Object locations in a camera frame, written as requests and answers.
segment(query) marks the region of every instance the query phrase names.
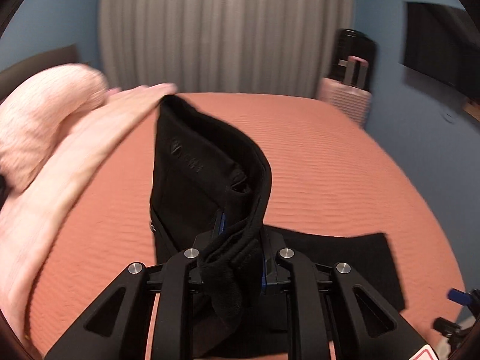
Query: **pink suitcase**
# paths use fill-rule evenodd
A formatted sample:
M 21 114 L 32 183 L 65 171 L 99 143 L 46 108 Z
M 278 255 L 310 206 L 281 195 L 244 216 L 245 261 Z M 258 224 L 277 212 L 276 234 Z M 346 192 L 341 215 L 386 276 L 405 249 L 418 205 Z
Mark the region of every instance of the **pink suitcase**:
M 353 73 L 357 63 L 361 65 L 360 71 L 356 86 L 352 86 Z M 363 90 L 367 71 L 368 61 L 353 55 L 349 56 L 343 83 L 334 79 L 322 79 L 317 99 L 333 104 L 360 127 L 363 127 L 370 109 L 371 98 L 371 93 Z

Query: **curtain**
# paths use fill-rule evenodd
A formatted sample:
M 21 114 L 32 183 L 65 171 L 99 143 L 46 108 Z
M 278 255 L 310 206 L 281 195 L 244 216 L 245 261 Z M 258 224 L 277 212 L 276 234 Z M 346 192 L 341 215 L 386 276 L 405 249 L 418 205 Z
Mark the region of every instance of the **curtain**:
M 112 86 L 314 97 L 353 0 L 100 0 Z

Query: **orange bedspread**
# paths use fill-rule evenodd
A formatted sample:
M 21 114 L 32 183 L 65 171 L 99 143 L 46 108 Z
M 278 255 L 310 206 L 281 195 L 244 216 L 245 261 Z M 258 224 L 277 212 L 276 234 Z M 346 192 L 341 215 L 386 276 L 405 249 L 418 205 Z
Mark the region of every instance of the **orange bedspread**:
M 252 137 L 272 167 L 265 223 L 332 236 L 385 232 L 406 298 L 404 317 L 432 344 L 446 299 L 463 290 L 450 245 L 427 204 L 392 159 L 331 105 L 275 95 L 185 95 Z M 40 272 L 27 333 L 45 354 L 130 262 L 155 263 L 149 230 L 156 112 L 112 153 L 70 212 Z

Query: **headboard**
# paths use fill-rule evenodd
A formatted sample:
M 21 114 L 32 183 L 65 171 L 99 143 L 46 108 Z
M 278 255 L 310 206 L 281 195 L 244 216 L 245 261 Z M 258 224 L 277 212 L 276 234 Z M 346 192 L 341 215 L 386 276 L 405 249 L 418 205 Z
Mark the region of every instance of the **headboard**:
M 0 72 L 0 104 L 17 86 L 33 75 L 54 66 L 79 63 L 77 47 L 67 47 L 42 52 L 20 61 Z

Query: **wall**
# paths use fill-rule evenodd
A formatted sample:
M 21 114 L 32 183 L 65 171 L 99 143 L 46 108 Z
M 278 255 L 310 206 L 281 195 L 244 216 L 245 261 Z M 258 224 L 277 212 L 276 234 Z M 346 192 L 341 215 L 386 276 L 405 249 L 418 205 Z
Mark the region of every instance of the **wall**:
M 402 66 L 403 1 L 356 0 L 355 28 L 378 42 L 366 130 L 399 164 L 444 229 L 468 289 L 480 287 L 480 130 L 462 95 Z M 425 269 L 428 274 L 428 261 Z
M 76 43 L 100 68 L 98 0 L 25 0 L 0 38 L 0 71 L 29 56 Z

